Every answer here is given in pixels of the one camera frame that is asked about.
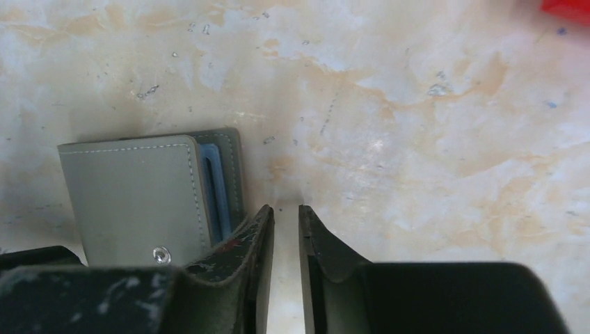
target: card in wallet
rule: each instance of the card in wallet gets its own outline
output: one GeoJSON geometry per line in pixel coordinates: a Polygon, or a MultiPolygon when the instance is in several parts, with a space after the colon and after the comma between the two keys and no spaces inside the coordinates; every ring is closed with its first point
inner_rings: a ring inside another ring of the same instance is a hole
{"type": "Polygon", "coordinates": [[[246,216],[236,129],[58,146],[89,265],[185,265],[246,216]]]}

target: red object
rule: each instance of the red object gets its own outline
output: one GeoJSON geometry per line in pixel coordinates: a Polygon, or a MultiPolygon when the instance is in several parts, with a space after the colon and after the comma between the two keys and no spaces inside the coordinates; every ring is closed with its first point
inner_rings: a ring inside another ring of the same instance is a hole
{"type": "Polygon", "coordinates": [[[541,9],[581,24],[590,24],[590,0],[544,0],[541,9]]]}

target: leather wallet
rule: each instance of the leather wallet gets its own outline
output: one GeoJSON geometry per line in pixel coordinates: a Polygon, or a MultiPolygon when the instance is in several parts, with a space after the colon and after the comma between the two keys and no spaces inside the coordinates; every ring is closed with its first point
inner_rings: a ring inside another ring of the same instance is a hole
{"type": "Polygon", "coordinates": [[[185,265],[246,216],[240,141],[224,128],[58,146],[89,265],[185,265]]]}

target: beige marble tabletop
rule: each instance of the beige marble tabletop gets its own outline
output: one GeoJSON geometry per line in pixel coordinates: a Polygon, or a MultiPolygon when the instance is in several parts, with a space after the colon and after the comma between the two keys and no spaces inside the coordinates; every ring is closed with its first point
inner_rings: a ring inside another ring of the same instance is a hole
{"type": "Polygon", "coordinates": [[[58,144],[236,127],[283,209],[269,333],[300,202],[371,260],[522,262],[590,333],[590,29],[538,4],[5,0],[1,251],[81,253],[58,144]]]}

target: wallet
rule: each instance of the wallet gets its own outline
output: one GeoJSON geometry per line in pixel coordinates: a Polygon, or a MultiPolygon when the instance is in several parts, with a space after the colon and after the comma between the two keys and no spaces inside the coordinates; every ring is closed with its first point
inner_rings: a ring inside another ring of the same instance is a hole
{"type": "Polygon", "coordinates": [[[58,146],[91,266],[183,266],[246,217],[236,129],[58,146]]]}

